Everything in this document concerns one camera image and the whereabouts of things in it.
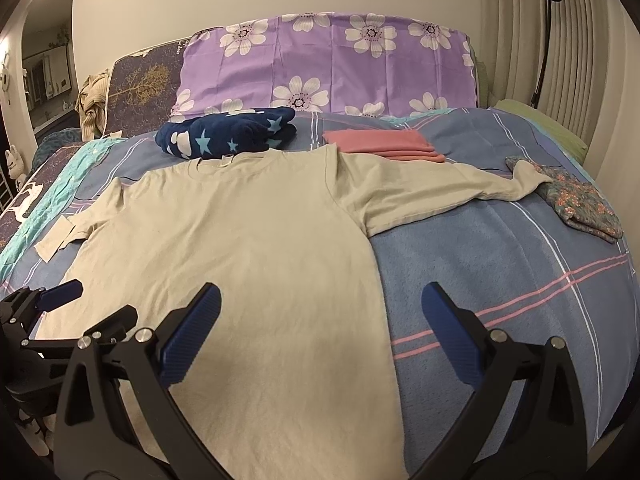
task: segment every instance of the purple blanket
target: purple blanket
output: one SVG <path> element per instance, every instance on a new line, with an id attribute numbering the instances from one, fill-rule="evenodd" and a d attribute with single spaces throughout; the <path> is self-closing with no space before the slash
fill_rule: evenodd
<path id="1" fill-rule="evenodd" d="M 243 108 L 406 117 L 475 107 L 468 38 L 379 14 L 285 14 L 195 34 L 173 122 Z"/>

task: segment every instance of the beige t-shirt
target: beige t-shirt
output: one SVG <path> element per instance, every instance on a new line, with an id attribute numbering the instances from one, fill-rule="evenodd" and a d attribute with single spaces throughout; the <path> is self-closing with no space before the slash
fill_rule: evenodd
<path id="1" fill-rule="evenodd" d="M 82 298 L 38 338 L 81 336 L 124 304 L 156 327 L 205 282 L 222 313 L 171 393 L 237 480 L 406 478 L 382 286 L 367 236 L 473 198 L 517 200 L 548 177 L 465 164 L 269 150 L 116 179 L 61 220 L 44 254 L 88 237 L 64 281 Z M 145 449 L 161 456 L 124 392 Z"/>

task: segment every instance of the mirror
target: mirror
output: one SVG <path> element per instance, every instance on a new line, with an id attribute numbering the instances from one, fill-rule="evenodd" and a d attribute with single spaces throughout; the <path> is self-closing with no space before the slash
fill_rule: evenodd
<path id="1" fill-rule="evenodd" d="M 50 131 L 79 126 L 72 2 L 33 0 L 22 30 L 25 98 L 38 143 Z"/>

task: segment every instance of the white curtain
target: white curtain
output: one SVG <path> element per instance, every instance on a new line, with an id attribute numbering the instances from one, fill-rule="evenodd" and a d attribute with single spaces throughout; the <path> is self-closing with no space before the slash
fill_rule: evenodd
<path id="1" fill-rule="evenodd" d="M 546 0 L 482 0 L 482 42 L 489 90 L 529 103 L 540 66 Z M 552 4 L 551 42 L 538 109 L 587 144 L 600 113 L 607 73 L 605 0 Z"/>
<path id="2" fill-rule="evenodd" d="M 619 0 L 606 0 L 609 60 L 602 109 L 584 168 L 620 217 L 640 258 L 640 34 Z"/>

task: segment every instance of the white figurine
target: white figurine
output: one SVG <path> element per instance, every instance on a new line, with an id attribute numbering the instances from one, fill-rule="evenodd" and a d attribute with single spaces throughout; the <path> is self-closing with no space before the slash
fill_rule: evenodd
<path id="1" fill-rule="evenodd" d="M 9 148 L 11 151 L 4 151 L 4 154 L 6 155 L 6 164 L 9 167 L 9 176 L 15 180 L 15 187 L 20 191 L 24 185 L 24 181 L 27 179 L 27 176 L 24 173 L 24 162 L 22 161 L 22 156 L 18 153 L 18 150 L 13 144 L 11 144 Z"/>

